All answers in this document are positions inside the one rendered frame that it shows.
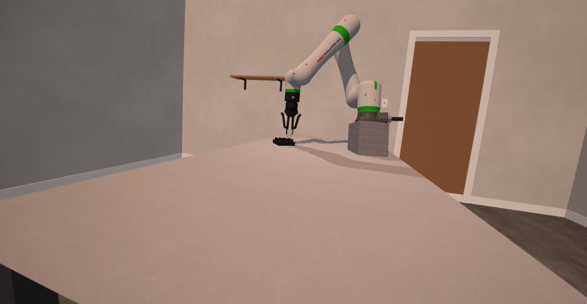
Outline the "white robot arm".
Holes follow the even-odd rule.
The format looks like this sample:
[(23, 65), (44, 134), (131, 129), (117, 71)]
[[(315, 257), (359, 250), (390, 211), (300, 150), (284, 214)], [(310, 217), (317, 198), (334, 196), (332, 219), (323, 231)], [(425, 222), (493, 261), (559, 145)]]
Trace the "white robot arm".
[[(332, 29), (319, 47), (295, 70), (285, 76), (285, 101), (299, 103), (301, 85), (308, 84), (317, 71), (335, 55), (346, 97), (351, 108), (358, 108), (355, 122), (403, 122), (403, 117), (392, 117), (380, 112), (381, 84), (379, 81), (360, 83), (351, 57), (349, 41), (360, 30), (360, 20), (348, 14)], [(357, 87), (357, 88), (356, 88)]]

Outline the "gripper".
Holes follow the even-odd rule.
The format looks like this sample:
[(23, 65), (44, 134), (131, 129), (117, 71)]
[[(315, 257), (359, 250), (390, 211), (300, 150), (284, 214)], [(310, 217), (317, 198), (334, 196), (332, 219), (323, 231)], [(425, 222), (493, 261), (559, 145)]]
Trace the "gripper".
[[(281, 112), (282, 120), (283, 120), (283, 127), (285, 129), (287, 129), (287, 139), (288, 139), (288, 126), (289, 126), (289, 119), (290, 119), (290, 117), (292, 118), (292, 125), (291, 125), (291, 139), (292, 139), (293, 131), (296, 129), (296, 126), (297, 126), (297, 124), (299, 122), (299, 118), (301, 116), (301, 114), (298, 113), (297, 108), (298, 108), (298, 103), (288, 103), (287, 102), (286, 103), (285, 111), (284, 112)], [(288, 118), (287, 118), (287, 126), (285, 126), (285, 118), (284, 118), (285, 113), (288, 116)], [(296, 114), (297, 114), (297, 118), (296, 118), (296, 123), (295, 123), (295, 127), (294, 127), (294, 117), (296, 116)]]

